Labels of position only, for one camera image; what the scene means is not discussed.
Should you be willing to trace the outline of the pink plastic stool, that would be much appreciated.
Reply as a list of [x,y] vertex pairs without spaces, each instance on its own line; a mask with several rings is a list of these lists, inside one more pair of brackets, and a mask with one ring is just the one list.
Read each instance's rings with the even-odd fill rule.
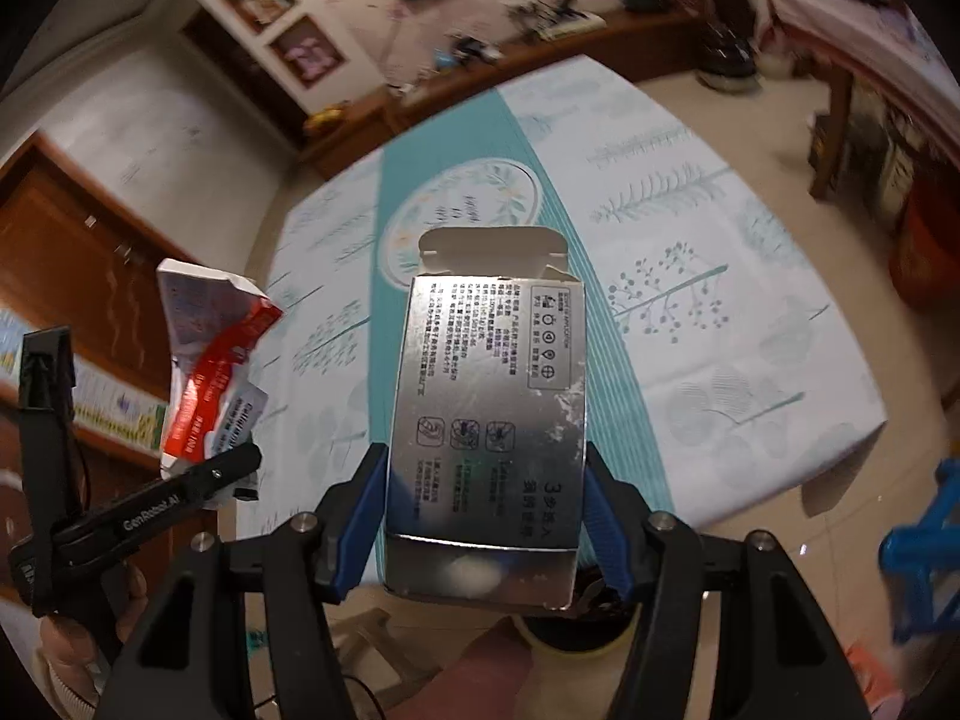
[[898,720],[907,703],[887,668],[861,644],[851,644],[846,656],[874,720]]

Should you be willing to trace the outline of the white and teal tablecloth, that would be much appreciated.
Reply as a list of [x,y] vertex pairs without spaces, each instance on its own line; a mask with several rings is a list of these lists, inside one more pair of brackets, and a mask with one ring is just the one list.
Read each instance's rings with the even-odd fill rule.
[[564,610],[584,454],[699,527],[877,436],[884,403],[778,216],[596,60],[478,94],[291,211],[257,346],[267,410],[242,536],[311,509],[382,442],[366,577]]

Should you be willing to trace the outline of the red white wrapper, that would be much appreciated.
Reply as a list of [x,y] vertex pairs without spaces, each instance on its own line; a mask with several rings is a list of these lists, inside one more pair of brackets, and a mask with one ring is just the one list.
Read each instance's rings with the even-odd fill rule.
[[268,395],[251,380],[257,344],[283,317],[251,280],[164,259],[156,268],[171,348],[161,476],[194,470],[252,439]]

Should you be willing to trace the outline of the black rice cooker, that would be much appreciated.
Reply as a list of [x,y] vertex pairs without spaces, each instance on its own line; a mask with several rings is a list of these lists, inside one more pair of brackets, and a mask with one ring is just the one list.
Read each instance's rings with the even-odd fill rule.
[[760,86],[754,49],[718,21],[704,25],[695,75],[718,93],[748,94]]

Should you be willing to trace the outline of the orange red plastic bucket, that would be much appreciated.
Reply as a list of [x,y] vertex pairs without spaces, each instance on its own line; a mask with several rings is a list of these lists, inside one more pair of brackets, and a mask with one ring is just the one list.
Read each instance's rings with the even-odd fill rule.
[[919,312],[958,305],[958,195],[916,177],[889,260],[893,288]]

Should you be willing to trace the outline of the silver cardboard box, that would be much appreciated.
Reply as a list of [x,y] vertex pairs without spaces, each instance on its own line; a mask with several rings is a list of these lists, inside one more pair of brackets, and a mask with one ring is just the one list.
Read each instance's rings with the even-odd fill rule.
[[418,241],[398,360],[384,562],[415,600],[571,605],[586,465],[586,291],[542,226]]

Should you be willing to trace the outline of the round yellow-rimmed trash bin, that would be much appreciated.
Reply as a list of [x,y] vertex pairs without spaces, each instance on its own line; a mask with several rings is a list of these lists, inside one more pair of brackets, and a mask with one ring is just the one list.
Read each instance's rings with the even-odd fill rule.
[[590,660],[615,652],[635,629],[638,606],[602,605],[578,616],[512,617],[519,634],[535,650],[558,658]]

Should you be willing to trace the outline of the blue plastic stool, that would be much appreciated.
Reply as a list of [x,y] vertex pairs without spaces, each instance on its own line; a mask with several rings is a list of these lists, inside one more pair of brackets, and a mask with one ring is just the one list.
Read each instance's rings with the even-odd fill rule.
[[935,495],[918,522],[892,528],[878,548],[897,644],[958,631],[957,458],[944,458],[934,481]]

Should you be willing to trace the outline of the wooden tv cabinet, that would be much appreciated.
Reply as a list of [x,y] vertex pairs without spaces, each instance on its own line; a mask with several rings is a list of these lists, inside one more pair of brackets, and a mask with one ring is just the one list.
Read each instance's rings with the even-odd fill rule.
[[596,60],[631,83],[690,71],[697,65],[700,32],[706,25],[701,16],[682,10],[661,15],[612,11],[605,21],[605,28],[550,43],[509,41],[498,64],[473,64],[433,76],[410,101],[394,98],[381,86],[348,104],[329,132],[309,138],[298,161],[328,181],[433,115],[517,76],[579,55]]

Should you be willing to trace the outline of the side table with pink cloth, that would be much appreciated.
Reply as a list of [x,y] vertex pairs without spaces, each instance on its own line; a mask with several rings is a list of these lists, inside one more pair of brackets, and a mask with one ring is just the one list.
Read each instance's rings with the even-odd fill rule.
[[832,64],[830,120],[809,193],[827,197],[848,132],[853,86],[869,83],[921,128],[935,151],[958,161],[958,82],[934,50],[914,39],[898,11],[857,0],[766,0],[786,36]]

